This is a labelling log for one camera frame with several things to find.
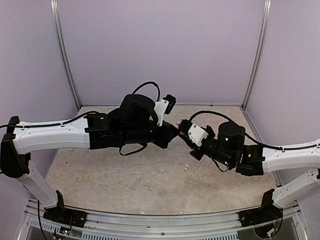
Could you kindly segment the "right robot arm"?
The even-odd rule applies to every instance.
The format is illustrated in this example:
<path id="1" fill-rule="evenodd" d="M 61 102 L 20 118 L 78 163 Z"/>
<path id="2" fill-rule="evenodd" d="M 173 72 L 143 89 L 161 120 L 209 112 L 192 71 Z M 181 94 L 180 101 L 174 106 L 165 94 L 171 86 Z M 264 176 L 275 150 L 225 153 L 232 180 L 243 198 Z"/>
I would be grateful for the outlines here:
<path id="1" fill-rule="evenodd" d="M 266 222 L 276 210 L 285 208 L 291 202 L 320 186 L 320 141 L 310 145 L 273 147 L 261 143 L 245 144 L 246 130 L 233 121 L 219 125 L 215 134 L 210 126 L 205 128 L 183 119 L 179 125 L 180 137 L 190 147 L 190 155 L 198 161 L 203 156 L 215 164 L 226 166 L 243 176 L 262 176 L 280 170 L 306 168 L 307 172 L 284 186 L 263 194 L 256 218 Z"/>

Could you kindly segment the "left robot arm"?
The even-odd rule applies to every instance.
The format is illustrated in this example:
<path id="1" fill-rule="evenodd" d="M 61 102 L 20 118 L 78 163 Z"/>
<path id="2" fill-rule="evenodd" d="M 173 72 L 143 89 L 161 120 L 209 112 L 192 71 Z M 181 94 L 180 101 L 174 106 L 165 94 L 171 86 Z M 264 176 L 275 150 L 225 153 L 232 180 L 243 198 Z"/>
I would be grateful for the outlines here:
<path id="1" fill-rule="evenodd" d="M 166 149 L 179 133 L 164 120 L 175 104 L 172 95 L 153 101 L 141 94 L 128 94 L 109 113 L 88 111 L 73 119 L 40 123 L 13 116 L 0 144 L 0 169 L 7 177 L 20 181 L 57 221 L 66 222 L 70 211 L 62 195 L 31 165 L 31 153 L 68 148 L 122 149 L 129 144 L 145 149 L 150 143 Z"/>

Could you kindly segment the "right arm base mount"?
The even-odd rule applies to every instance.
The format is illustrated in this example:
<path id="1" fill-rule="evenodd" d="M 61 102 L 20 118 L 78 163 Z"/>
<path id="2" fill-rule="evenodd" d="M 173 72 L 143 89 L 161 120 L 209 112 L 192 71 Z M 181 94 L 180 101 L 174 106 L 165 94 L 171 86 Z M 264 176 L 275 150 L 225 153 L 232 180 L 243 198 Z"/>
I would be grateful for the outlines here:
<path id="1" fill-rule="evenodd" d="M 242 227 L 248 227 L 274 221 L 283 216 L 283 209 L 274 205 L 273 193 L 275 189 L 272 188 L 266 191 L 261 200 L 259 207 L 249 210 L 242 210 L 238 213 L 238 217 Z"/>

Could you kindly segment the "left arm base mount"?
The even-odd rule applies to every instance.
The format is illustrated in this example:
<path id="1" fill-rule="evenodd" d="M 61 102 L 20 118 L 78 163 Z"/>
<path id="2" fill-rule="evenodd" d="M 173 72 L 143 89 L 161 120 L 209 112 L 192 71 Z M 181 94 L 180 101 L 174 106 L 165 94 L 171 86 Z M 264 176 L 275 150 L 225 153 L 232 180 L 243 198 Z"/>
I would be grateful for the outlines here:
<path id="1" fill-rule="evenodd" d="M 88 213 L 65 207 L 63 195 L 57 190 L 57 204 L 55 207 L 45 207 L 43 217 L 47 220 L 69 225 L 70 227 L 84 228 Z"/>

